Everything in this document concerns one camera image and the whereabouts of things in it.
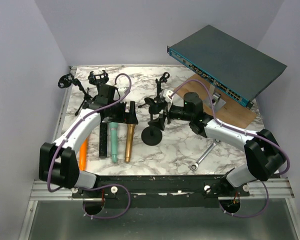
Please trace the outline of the gold microphone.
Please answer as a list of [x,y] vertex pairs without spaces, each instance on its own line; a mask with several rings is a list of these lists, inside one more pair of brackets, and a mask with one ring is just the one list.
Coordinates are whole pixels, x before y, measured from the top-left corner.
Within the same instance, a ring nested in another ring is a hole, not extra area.
[[127,124],[127,136],[126,136],[125,157],[124,157],[124,161],[126,163],[129,163],[131,160],[135,127],[136,124],[132,124],[132,123]]

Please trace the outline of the black round-base clip stand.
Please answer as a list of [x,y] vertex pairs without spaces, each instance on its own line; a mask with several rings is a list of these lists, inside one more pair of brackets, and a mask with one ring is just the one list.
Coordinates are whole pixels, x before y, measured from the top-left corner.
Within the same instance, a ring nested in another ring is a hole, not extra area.
[[154,115],[159,115],[162,107],[150,97],[146,97],[144,102],[145,103],[139,105],[138,108],[148,105],[150,121],[148,122],[148,126],[142,131],[141,139],[148,146],[156,146],[161,142],[163,135],[161,131],[162,124],[160,123],[160,120],[154,119]]

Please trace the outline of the mint green microphone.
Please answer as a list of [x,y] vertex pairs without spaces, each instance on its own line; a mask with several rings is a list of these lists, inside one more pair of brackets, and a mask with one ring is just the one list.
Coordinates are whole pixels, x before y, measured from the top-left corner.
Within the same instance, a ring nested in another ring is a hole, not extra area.
[[113,163],[118,162],[118,123],[110,122],[110,144],[111,144],[111,160]]

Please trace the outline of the black silver-grille microphone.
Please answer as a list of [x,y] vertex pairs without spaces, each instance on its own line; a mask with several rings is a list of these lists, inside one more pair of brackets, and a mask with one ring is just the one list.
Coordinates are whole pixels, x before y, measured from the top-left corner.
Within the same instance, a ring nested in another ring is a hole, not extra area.
[[101,122],[99,126],[99,158],[105,159],[108,155],[108,124]]

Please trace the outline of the black tall tripod stand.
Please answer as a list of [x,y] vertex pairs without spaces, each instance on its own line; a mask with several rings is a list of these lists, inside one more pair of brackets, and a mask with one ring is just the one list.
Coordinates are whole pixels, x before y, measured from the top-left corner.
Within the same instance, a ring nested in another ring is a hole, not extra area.
[[166,83],[169,78],[170,78],[170,74],[168,72],[164,72],[159,79],[157,78],[155,79],[155,83],[156,83],[156,97],[154,98],[155,101],[160,100],[161,92],[163,91],[162,84]]

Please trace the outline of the black round-base shock-mount stand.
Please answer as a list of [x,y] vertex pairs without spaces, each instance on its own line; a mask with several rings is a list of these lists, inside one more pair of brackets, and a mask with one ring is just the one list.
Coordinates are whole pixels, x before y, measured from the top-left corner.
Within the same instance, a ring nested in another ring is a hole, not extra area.
[[90,85],[100,86],[106,84],[109,81],[109,75],[105,70],[102,70],[100,74],[94,74],[94,71],[91,71],[88,75],[88,82]]

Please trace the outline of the orange microphone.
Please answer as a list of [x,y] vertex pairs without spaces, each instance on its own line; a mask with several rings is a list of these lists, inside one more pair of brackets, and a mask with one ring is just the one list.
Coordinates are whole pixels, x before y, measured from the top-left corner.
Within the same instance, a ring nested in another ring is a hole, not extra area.
[[88,151],[88,138],[84,140],[79,150],[79,170],[85,171],[87,167],[87,151]]

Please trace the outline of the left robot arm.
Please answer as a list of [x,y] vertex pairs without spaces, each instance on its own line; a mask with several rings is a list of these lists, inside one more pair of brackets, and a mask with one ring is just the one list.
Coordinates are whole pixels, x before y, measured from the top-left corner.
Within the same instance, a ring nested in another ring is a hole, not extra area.
[[47,183],[48,191],[53,193],[61,188],[81,188],[91,198],[97,197],[101,185],[96,182],[97,175],[80,170],[77,153],[90,133],[104,119],[115,123],[128,123],[124,99],[131,87],[115,99],[117,87],[103,85],[95,99],[87,103],[68,130],[54,142],[45,142],[39,152],[39,179]]

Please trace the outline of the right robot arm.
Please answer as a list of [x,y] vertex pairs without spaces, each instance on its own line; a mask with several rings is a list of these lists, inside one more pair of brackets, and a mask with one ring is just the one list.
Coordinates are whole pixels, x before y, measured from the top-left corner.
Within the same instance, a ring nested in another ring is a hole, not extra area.
[[146,97],[150,121],[141,134],[142,141],[155,146],[162,140],[165,124],[172,120],[187,121],[191,130],[204,138],[229,144],[245,153],[246,163],[228,171],[220,181],[220,191],[231,196],[238,187],[255,180],[267,181],[284,163],[283,153],[278,149],[273,134],[266,129],[259,132],[226,125],[203,110],[203,101],[197,93],[188,92],[183,106],[176,106],[165,90],[161,97]]

